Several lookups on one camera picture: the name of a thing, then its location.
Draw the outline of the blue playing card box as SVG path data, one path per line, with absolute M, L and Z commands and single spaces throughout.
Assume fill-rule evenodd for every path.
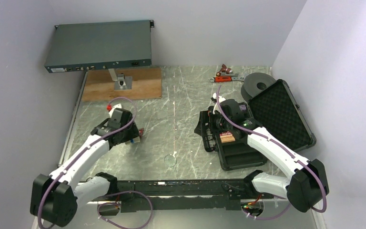
M 141 141 L 141 137 L 136 137 L 136 138 L 131 139 L 131 140 L 130 140 L 130 143 L 131 143 L 131 144 L 135 144 L 135 143 L 138 143 L 138 142 L 140 142 L 140 141 Z

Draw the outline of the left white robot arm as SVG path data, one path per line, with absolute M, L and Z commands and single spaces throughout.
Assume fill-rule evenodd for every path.
M 112 200 L 118 194 L 115 176 L 100 172 L 89 181 L 82 177 L 114 146 L 141 138 L 134 115 L 120 107 L 109 110 L 109 117 L 94 127 L 83 145 L 49 175 L 38 175 L 32 184 L 30 213 L 39 219 L 64 227 L 78 208 L 98 197 Z

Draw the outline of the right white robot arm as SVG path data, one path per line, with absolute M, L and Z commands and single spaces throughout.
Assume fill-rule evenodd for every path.
M 202 137 L 206 151 L 218 153 L 223 170 L 255 167 L 244 178 L 246 196 L 270 194 L 288 200 L 300 212 L 327 210 L 324 164 L 298 154 L 293 146 L 301 131 L 289 128 L 281 139 L 252 115 L 247 104 L 220 96 L 213 101 L 213 106 L 199 113 L 194 132 Z

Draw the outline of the purple poker chip stack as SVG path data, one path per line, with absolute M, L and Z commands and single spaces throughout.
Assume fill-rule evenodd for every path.
M 239 105 L 239 108 L 242 112 L 246 112 L 247 111 L 247 107 L 246 105 Z

